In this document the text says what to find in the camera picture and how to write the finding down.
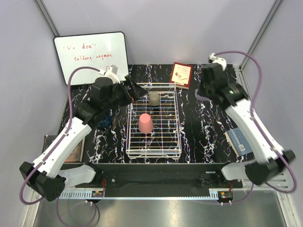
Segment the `dark blue ceramic mug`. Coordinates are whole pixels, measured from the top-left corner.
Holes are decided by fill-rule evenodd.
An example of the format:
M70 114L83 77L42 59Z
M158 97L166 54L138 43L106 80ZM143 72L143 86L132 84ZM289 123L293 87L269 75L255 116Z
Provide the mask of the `dark blue ceramic mug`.
M108 128L112 125L112 116L109 110L105 111L104 117L101 119L101 121L98 123L98 126L102 129Z

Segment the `beige ceramic mug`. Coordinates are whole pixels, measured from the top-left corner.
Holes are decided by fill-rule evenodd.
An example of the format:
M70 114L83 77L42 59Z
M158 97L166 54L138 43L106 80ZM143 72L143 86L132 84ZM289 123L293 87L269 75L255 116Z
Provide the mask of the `beige ceramic mug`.
M151 106L158 106L160 104L160 94L149 93L149 103Z

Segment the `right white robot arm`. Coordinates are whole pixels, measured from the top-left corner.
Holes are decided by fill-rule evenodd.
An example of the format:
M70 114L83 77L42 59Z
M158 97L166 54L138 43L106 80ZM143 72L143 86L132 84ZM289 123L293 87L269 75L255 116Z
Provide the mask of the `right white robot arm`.
M250 109L251 101L244 88L238 83L229 83L221 64L210 63L202 67L196 98L208 98L221 107L236 123L254 154L252 161L225 165L215 175L219 187L226 187L232 180L238 179L262 185L294 161L294 152L285 150L273 139L257 114Z

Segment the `pink plastic cup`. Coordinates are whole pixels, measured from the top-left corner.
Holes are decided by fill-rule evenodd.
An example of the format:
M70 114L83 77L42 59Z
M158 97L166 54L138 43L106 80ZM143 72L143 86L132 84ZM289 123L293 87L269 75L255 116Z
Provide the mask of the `pink plastic cup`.
M153 122L149 114L144 113L139 117L138 123L139 131L143 134L149 134L153 130Z

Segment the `lavender plastic cup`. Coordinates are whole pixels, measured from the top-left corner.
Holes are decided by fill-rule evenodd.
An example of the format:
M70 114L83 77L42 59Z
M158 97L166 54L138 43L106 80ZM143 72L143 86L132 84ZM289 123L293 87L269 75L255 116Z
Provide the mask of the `lavender plastic cup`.
M196 97L196 99L197 99L198 101L201 101L201 102L203 102L203 101L211 101L211 99L209 99L208 97L200 96L200 95L198 94L198 90L195 91L195 97Z

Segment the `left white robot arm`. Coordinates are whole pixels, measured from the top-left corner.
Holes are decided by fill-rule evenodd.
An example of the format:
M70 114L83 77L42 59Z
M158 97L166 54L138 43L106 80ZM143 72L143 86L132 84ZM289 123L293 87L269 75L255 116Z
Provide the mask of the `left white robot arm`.
M70 114L64 130L53 143L32 163L24 162L19 170L28 185L47 201L57 199L64 189L80 184L98 187L102 170L93 163L62 170L67 157L76 146L104 120L110 109L127 106L148 91L127 75L125 81L114 83L108 77L97 78L82 102Z

